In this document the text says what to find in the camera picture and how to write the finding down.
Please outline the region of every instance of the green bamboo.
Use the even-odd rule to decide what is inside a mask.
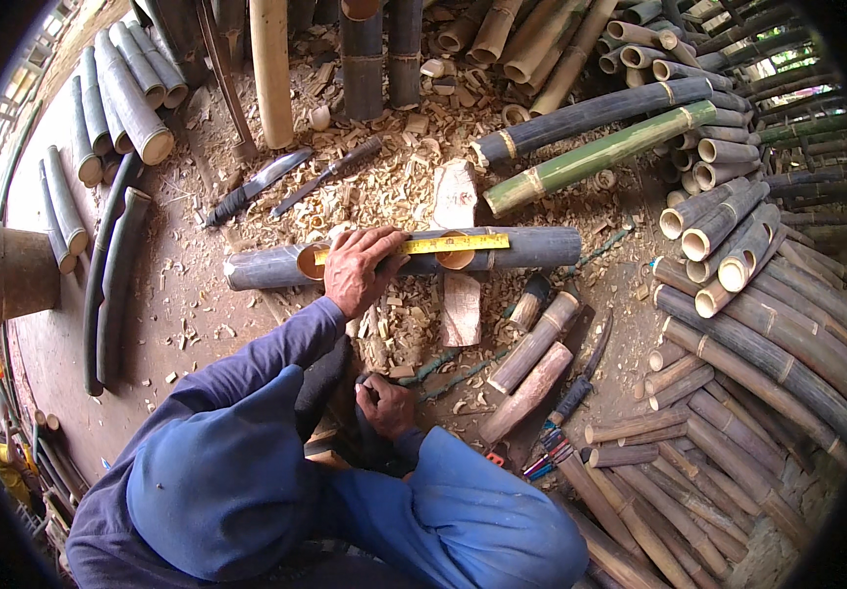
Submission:
[[[709,124],[715,119],[715,112],[715,106],[707,100],[679,107],[549,159],[497,184],[483,196],[492,209],[492,214],[499,218],[520,206],[605,170],[621,159],[641,154],[676,135],[702,124]]]

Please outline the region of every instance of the dirt floor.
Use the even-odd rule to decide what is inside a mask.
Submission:
[[[128,9],[125,0],[84,2],[71,30],[64,36],[40,90],[46,111],[12,185],[9,226],[43,229],[37,162],[44,149],[54,143],[61,148],[64,168],[70,169],[69,132],[64,115],[68,91],[64,82],[76,63],[79,49],[92,40],[99,27],[110,25]],[[428,21],[424,32],[432,37],[439,25]],[[423,104],[415,110],[428,117],[429,127],[422,135],[404,132],[407,112],[391,111],[370,124],[336,120],[327,131],[313,132],[306,119],[308,109],[334,103],[342,91],[341,82],[334,78],[327,83],[316,82],[317,55],[336,46],[337,31],[326,27],[314,27],[298,34],[291,44],[296,139],[290,150],[308,145],[315,150],[314,157],[266,190],[245,215],[219,231],[200,229],[200,219],[235,185],[238,174],[243,179],[249,178],[276,155],[264,146],[249,65],[235,81],[261,150],[258,161],[243,167],[230,156],[229,146],[235,134],[213,77],[166,119],[175,133],[176,147],[168,159],[147,169],[140,181],[140,188],[152,197],[152,205],[147,213],[144,242],[132,267],[132,298],[121,340],[120,378],[106,394],[94,399],[83,391],[80,331],[89,265],[86,254],[80,257],[73,273],[62,277],[59,308],[9,321],[22,401],[31,409],[38,407],[58,415],[73,459],[90,483],[102,476],[104,461],[113,462],[150,411],[168,396],[178,378],[269,332],[322,294],[321,287],[233,292],[228,289],[222,272],[229,253],[318,241],[325,239],[330,231],[347,227],[390,223],[407,230],[428,229],[435,168],[453,158],[475,161],[468,149],[469,141],[502,127],[498,113],[505,102],[503,86],[492,75],[484,77],[481,72],[470,70],[467,76],[461,73],[459,79],[469,86],[476,100],[472,107],[453,108],[449,100],[430,93],[424,85]],[[333,63],[337,70],[340,63],[337,60]],[[586,80],[582,88],[588,88],[586,84],[616,83],[617,80]],[[515,171],[609,132],[606,128],[596,129],[539,150],[532,158],[522,161]],[[267,213],[281,198],[371,133],[383,136],[385,149],[380,157],[352,176],[326,183],[279,221],[269,218]],[[594,393],[565,426],[568,436],[575,441],[582,440],[587,423],[646,411],[645,404],[633,397],[633,384],[646,371],[644,357],[657,343],[662,318],[649,297],[638,300],[634,293],[644,281],[647,285],[651,283],[651,277],[644,273],[649,273],[648,264],[655,256],[677,255],[672,250],[673,243],[665,240],[658,229],[658,213],[665,207],[668,188],[653,177],[652,163],[652,155],[624,161],[612,169],[618,182],[609,190],[597,189],[592,179],[587,179],[501,221],[490,217],[485,203],[480,202],[477,208],[476,223],[482,225],[577,227],[582,235],[583,255],[602,246],[625,219],[632,218],[636,224],[636,229],[605,255],[582,268],[559,268],[554,275],[556,288],[573,282],[583,302],[596,311],[594,326],[578,355],[575,369],[579,370],[596,343],[607,310],[612,308],[614,312],[606,354],[592,379]],[[480,189],[502,179],[493,171],[478,172]],[[84,224],[94,235],[99,229],[107,187],[89,190],[72,182],[71,188]],[[513,344],[518,334],[501,317],[518,300],[530,271],[531,268],[503,270],[488,277],[483,286],[482,344],[466,349],[459,358],[416,386],[418,392],[446,383]],[[365,366],[384,371],[391,366],[417,369],[442,352],[437,336],[440,314],[437,284],[437,279],[432,277],[394,282],[390,295],[401,299],[401,304],[381,304],[378,309],[387,322],[390,338],[387,358],[384,363],[379,362],[370,352],[370,342],[358,340],[356,352]],[[485,452],[477,426],[503,397],[486,383],[490,370],[460,383],[435,402],[423,403],[421,423],[440,424]],[[172,373],[176,378],[168,382],[166,377]],[[831,465],[821,463],[820,468],[831,474]],[[808,520],[818,522],[829,504],[829,487],[793,472],[785,477],[789,481],[787,492],[801,497]],[[558,482],[550,475],[539,484],[550,488]],[[747,558],[736,567],[730,587],[772,586],[788,570],[787,564],[795,559],[795,552],[769,526],[769,522],[757,526],[751,550],[758,556]]]

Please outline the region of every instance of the knife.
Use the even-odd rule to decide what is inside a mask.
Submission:
[[[312,148],[304,147],[298,151],[280,156],[257,172],[249,182],[232,190],[224,200],[221,201],[208,218],[204,221],[204,227],[217,227],[223,225],[227,220],[241,211],[255,196],[263,192],[272,183],[283,177],[284,174],[303,163],[312,155]]]

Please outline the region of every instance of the chisel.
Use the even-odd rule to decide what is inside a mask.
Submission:
[[[280,215],[288,211],[291,206],[303,200],[306,195],[308,195],[317,186],[319,186],[323,182],[323,180],[325,180],[329,176],[339,175],[339,173],[341,173],[342,170],[347,168],[350,164],[358,161],[359,159],[364,159],[367,156],[376,153],[380,149],[381,137],[379,137],[378,135],[372,135],[370,139],[345,154],[344,158],[336,159],[332,163],[328,164],[328,166],[325,167],[322,173],[312,178],[312,180],[310,180],[309,182],[306,182],[303,187],[294,192],[291,196],[283,199],[282,202],[279,203],[279,205],[276,205],[276,207],[273,209],[273,212],[271,212],[270,214],[278,218]]]

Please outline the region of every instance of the person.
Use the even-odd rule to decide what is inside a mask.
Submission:
[[[446,430],[424,435],[410,393],[379,375],[356,385],[356,402],[416,463],[410,476],[305,459],[303,368],[350,345],[345,324],[409,259],[395,254],[406,238],[342,233],[322,298],[185,376],[79,505],[66,556],[80,587],[558,589],[581,578],[586,544],[571,519]],[[353,548],[317,548],[336,542]]]

